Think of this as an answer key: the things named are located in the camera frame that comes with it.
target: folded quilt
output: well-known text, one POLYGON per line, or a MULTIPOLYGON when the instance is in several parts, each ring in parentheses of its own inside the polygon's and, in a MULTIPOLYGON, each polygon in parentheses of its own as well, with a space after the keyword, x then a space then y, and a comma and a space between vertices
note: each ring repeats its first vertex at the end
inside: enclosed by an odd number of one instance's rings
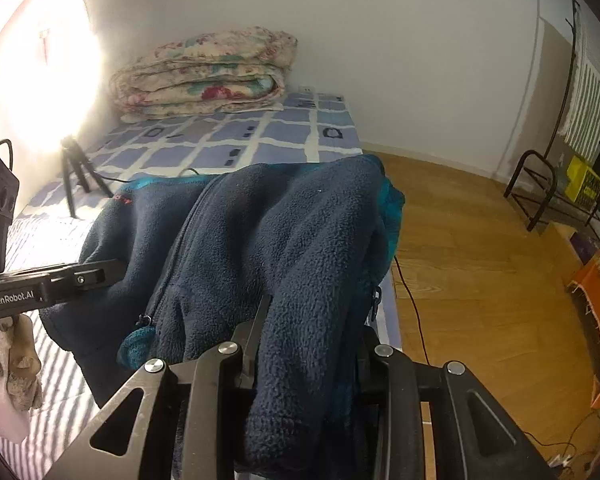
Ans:
MULTIPOLYGON (((40 311, 96 402, 130 375, 116 357, 136 367, 151 357, 197 358, 252 319, 268 292, 244 464, 268 478, 315 466, 326 428, 346 433, 356 345, 400 230, 404 197, 379 159, 148 178, 114 198, 80 261, 122 258, 125 277, 40 311), (135 330, 141 314, 152 323, 135 330)), ((338 458, 352 467, 348 452, 338 458)))
POLYGON ((285 91, 298 40, 250 27, 156 48, 110 80, 126 122, 271 107, 285 91))

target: baseboard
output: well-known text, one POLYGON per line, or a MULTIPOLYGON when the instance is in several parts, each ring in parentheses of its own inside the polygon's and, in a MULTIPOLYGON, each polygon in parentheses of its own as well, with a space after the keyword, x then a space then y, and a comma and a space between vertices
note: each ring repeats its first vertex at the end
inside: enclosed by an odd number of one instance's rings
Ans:
POLYGON ((384 146, 382 144, 375 144, 374 142, 361 142, 363 150, 369 150, 370 152, 389 153, 390 155, 406 156, 408 158, 415 158, 416 160, 424 160, 425 162, 431 162, 433 164, 439 164, 440 166, 447 166, 454 168, 455 170, 466 171, 467 173, 473 173, 480 175, 491 180, 496 180, 507 184, 510 179, 510 175, 502 175, 497 173, 491 173, 490 171, 470 166, 469 164, 462 164, 448 158, 442 158, 440 156, 427 155, 426 153, 412 152, 411 150, 405 150, 404 148, 396 148, 395 146, 384 146))

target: metal rack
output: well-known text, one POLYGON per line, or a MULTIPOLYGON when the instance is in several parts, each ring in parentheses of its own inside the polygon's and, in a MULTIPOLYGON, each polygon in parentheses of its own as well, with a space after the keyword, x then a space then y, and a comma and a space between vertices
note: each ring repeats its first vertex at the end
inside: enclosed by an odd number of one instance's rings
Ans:
POLYGON ((563 195, 557 189, 557 176, 555 173, 555 168, 551 162, 548 160, 549 153, 551 152, 551 148, 554 145, 555 137, 558 133, 558 129, 560 128, 560 122, 562 121, 562 116, 564 115, 564 110, 567 105, 567 100, 569 97, 569 90, 571 87, 571 80, 573 79, 573 68, 575 64, 576 58, 576 12, 577 12, 578 3, 576 0, 571 0, 571 10, 573 13, 573 22, 569 22, 569 26, 571 27, 571 33, 573 35, 573 41, 571 42, 571 62, 569 65, 569 74, 567 76, 567 84, 564 89, 564 96, 562 98, 562 105, 560 106, 560 112, 558 113, 558 117, 555 121, 554 130, 551 135, 551 139, 544 150, 544 154, 537 152, 536 150, 526 150, 525 153, 520 156, 518 160, 518 164, 516 166, 516 170, 511 177, 509 184, 507 185, 507 189, 504 192, 504 197, 507 198, 511 196, 513 200, 520 206, 522 212, 526 215, 529 223, 526 226, 527 231, 532 231, 536 225, 547 224, 547 220, 543 220, 542 216, 547 210, 552 210, 560 213, 561 215, 566 216, 567 218, 576 220, 578 222, 584 222, 585 227, 589 227, 595 237, 600 242, 600 235, 596 231, 595 227, 591 223, 593 219, 600 222, 600 211, 598 210, 598 200, 596 199, 593 207, 591 209, 583 208, 576 203, 572 202, 569 198, 563 195), (539 160, 544 167, 546 167, 550 176, 545 176, 538 171, 532 170, 528 168, 525 163, 529 157, 536 158, 539 160), (536 186, 544 193, 544 198, 542 200, 537 200, 527 194, 522 194, 520 192, 514 191, 514 186, 518 178, 520 177, 520 173, 524 171, 534 182, 536 186), (552 205, 551 202, 555 199, 555 202, 559 202, 560 204, 568 206, 567 208, 558 208, 555 205, 552 205), (524 205, 524 203, 535 203, 538 205, 538 209, 535 213, 530 212, 524 205))

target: tripod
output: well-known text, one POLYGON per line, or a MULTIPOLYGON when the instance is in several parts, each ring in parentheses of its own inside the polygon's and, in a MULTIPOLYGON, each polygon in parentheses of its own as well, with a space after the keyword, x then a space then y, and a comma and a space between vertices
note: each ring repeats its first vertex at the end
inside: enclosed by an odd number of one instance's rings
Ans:
POLYGON ((91 164, 90 160, 84 154, 82 148, 75 142, 75 139, 71 136, 67 136, 60 141, 60 146, 62 148, 62 180, 64 181, 64 192, 66 193, 66 202, 69 206, 69 213, 73 218, 76 218, 75 215, 75 203, 74 196, 71 192, 71 180, 69 179, 69 165, 71 165, 74 170, 75 176, 78 178, 78 183, 82 187, 85 193, 91 192, 91 187, 87 181, 87 178, 84 176, 84 171, 82 168, 87 170, 87 172, 93 177, 96 181, 96 184, 100 187, 100 189, 107 195, 109 198, 113 197, 113 193, 109 189, 109 186, 104 182, 102 177, 96 173, 93 168, 93 164, 91 164))

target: white wall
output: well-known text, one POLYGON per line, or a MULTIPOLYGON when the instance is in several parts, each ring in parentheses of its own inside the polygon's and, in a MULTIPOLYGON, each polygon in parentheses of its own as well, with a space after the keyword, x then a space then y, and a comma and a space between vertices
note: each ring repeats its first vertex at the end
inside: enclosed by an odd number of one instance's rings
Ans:
MULTIPOLYGON (((168 41, 282 28, 299 40, 291 83, 344 94, 363 142, 501 178, 520 149, 537 29, 545 20, 568 36, 571 13, 570 0, 540 0, 540 20, 538 0, 85 1, 106 75, 168 41)), ((103 91, 82 143, 115 121, 103 91)))

